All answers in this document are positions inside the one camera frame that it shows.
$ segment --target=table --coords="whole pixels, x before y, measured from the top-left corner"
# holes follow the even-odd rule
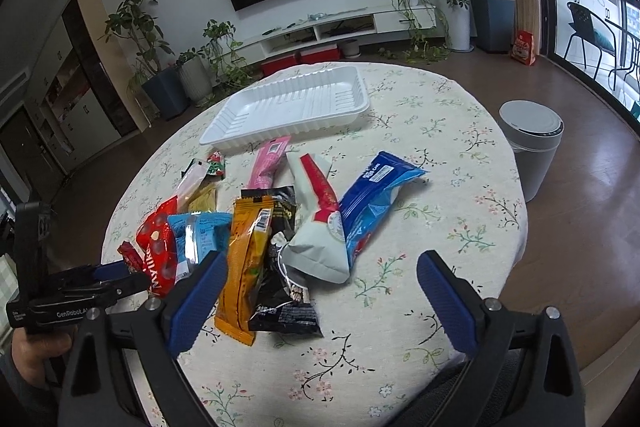
[[[336,64],[296,66],[269,77]],[[498,296],[527,235],[513,153],[493,118],[457,83],[429,71],[357,63],[371,98],[352,125],[295,136],[290,150],[333,161],[338,197],[380,150],[429,171],[403,187],[344,285],[316,282],[312,298],[324,338],[258,333],[253,347],[213,326],[212,314],[178,361],[220,426],[384,425],[456,356],[415,277],[417,257],[435,249],[483,297]],[[170,197],[218,104],[178,131],[149,159],[116,207],[102,248],[116,261],[122,241]],[[218,209],[232,211],[259,144],[226,159]],[[276,186],[292,181],[286,167]],[[139,294],[118,307],[132,309]],[[155,425],[164,425],[139,362],[132,373]]]

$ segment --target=blue package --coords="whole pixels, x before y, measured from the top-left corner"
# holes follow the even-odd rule
[[[401,185],[427,171],[381,151],[340,201],[349,268],[393,204]]]
[[[196,212],[167,216],[175,236],[178,265],[175,281],[191,274],[210,251],[226,251],[232,215],[226,212]]]

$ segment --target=human hand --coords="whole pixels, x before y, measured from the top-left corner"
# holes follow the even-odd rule
[[[44,388],[44,361],[64,355],[71,349],[71,337],[65,331],[28,335],[24,328],[14,331],[11,356],[24,381]]]

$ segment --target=white package with red stripe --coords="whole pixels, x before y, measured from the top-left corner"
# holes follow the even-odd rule
[[[349,261],[338,200],[326,179],[329,169],[322,169],[326,162],[295,153],[287,153],[287,161],[303,222],[282,250],[282,261],[318,279],[343,283],[349,278]]]

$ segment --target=screw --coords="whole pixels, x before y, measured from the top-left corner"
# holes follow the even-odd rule
[[[498,301],[498,299],[494,299],[493,297],[489,297],[484,300],[484,305],[491,312],[497,312],[502,309],[502,303]]]
[[[145,308],[152,312],[160,307],[162,301],[158,297],[149,297],[145,302]]]
[[[560,318],[560,310],[554,306],[549,306],[546,310],[546,316],[550,319],[559,319]]]
[[[88,318],[90,321],[94,321],[99,316],[100,316],[100,309],[98,308],[89,308],[86,311],[86,318]]]

